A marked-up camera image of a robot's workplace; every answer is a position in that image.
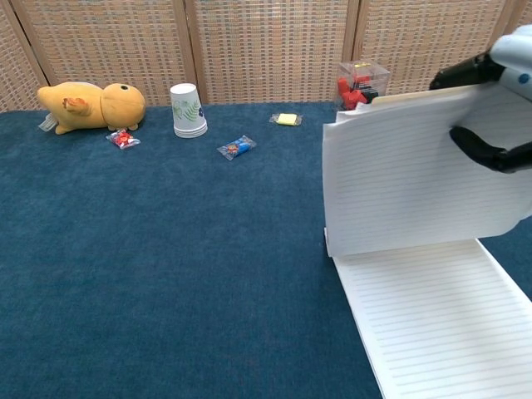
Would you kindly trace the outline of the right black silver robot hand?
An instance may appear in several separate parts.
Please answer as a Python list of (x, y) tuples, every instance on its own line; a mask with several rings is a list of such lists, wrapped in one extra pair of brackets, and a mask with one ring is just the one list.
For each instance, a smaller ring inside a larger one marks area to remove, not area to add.
[[(517, 27), (498, 38), (485, 52), (454, 66), (439, 70), (429, 88), (440, 90), (458, 86), (499, 82), (504, 88), (531, 99), (531, 26)], [(482, 140), (474, 131), (453, 126), (449, 135), (458, 148), (475, 163), (489, 170), (511, 174), (531, 167), (531, 144), (511, 150)]]

